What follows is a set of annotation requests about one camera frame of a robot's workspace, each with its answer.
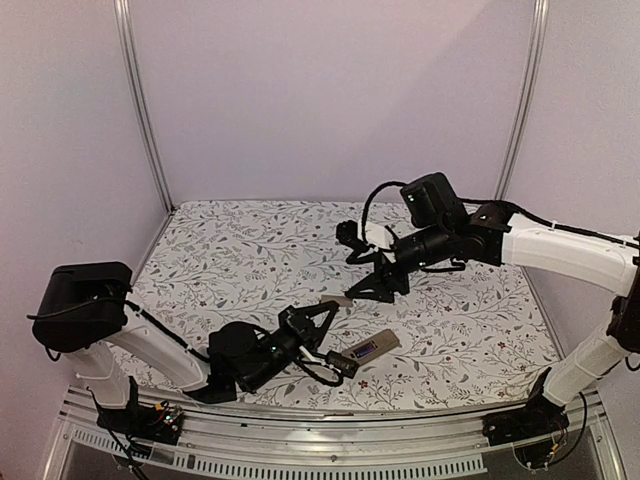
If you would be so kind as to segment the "black battery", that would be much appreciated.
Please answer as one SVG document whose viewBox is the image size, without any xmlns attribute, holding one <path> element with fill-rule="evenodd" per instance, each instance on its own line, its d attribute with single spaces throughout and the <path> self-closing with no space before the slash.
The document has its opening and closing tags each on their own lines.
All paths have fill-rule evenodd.
<svg viewBox="0 0 640 480">
<path fill-rule="evenodd" d="M 376 346 L 372 343 L 363 345 L 361 347 L 356 348 L 353 351 L 353 354 L 356 358 L 364 358 L 365 356 L 373 353 L 376 350 Z"/>
</svg>

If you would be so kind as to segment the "white remote control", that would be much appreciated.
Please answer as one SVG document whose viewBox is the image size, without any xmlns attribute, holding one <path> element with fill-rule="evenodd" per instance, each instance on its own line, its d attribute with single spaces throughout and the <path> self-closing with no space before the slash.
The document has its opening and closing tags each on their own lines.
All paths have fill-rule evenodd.
<svg viewBox="0 0 640 480">
<path fill-rule="evenodd" d="M 385 329 L 347 348 L 342 352 L 342 355 L 363 366 L 399 346 L 400 340 L 396 334 L 390 329 Z"/>
</svg>

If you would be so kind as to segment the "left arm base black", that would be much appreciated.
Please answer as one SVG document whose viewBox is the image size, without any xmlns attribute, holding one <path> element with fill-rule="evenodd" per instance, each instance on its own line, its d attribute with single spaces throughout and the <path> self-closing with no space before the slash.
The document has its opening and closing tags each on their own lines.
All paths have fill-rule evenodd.
<svg viewBox="0 0 640 480">
<path fill-rule="evenodd" d="M 129 377 L 129 399 L 123 408 L 107 408 L 97 403 L 97 425 L 114 433 L 124 434 L 128 440 L 148 440 L 176 445 L 182 432 L 184 410 L 171 406 L 167 400 L 155 406 L 139 403 L 139 389 Z"/>
</svg>

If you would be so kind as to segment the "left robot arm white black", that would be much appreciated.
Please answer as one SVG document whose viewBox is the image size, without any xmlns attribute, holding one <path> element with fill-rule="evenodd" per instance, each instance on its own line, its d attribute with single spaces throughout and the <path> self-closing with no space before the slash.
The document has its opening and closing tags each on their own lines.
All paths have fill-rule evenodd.
<svg viewBox="0 0 640 480">
<path fill-rule="evenodd" d="M 233 401 L 238 392 L 254 394 L 291 364 L 326 386 L 344 381 L 347 369 L 340 356 L 318 351 L 339 309 L 334 301 L 286 308 L 274 332 L 231 322 L 210 333 L 207 346 L 197 349 L 152 315 L 134 294 L 131 278 L 131 269 L 121 262 L 59 266 L 49 277 L 38 311 L 29 317 L 35 339 L 49 353 L 72 362 L 79 379 L 128 434 L 141 433 L 149 415 L 134 401 L 133 383 L 112 346 L 205 404 Z"/>
</svg>

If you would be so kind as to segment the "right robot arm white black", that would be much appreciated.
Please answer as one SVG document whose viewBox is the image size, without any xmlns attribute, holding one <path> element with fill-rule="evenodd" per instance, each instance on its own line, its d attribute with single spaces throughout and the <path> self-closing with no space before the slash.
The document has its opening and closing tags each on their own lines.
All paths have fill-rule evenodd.
<svg viewBox="0 0 640 480">
<path fill-rule="evenodd" d="M 398 186 L 414 233 L 397 237 L 366 213 L 336 228 L 338 242 L 352 251 L 348 263 L 374 267 L 346 297 L 391 303 L 408 294 L 411 273 L 436 273 L 445 260 L 452 272 L 470 261 L 531 267 L 614 294 L 610 320 L 536 380 L 517 415 L 524 435 L 539 435 L 583 389 L 638 352 L 638 239 L 545 220 L 504 200 L 477 200 L 475 211 L 468 212 L 471 200 L 458 197 L 441 172 Z"/>
</svg>

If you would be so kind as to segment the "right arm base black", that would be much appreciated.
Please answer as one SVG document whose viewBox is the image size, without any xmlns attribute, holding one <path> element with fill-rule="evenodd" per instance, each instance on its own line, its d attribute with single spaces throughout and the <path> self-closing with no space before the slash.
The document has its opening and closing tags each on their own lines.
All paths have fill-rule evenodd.
<svg viewBox="0 0 640 480">
<path fill-rule="evenodd" d="M 517 442 L 560 431 L 569 426 L 564 406 L 558 406 L 544 395 L 548 367 L 533 384 L 522 407 L 487 414 L 482 418 L 482 434 L 491 446 Z"/>
</svg>

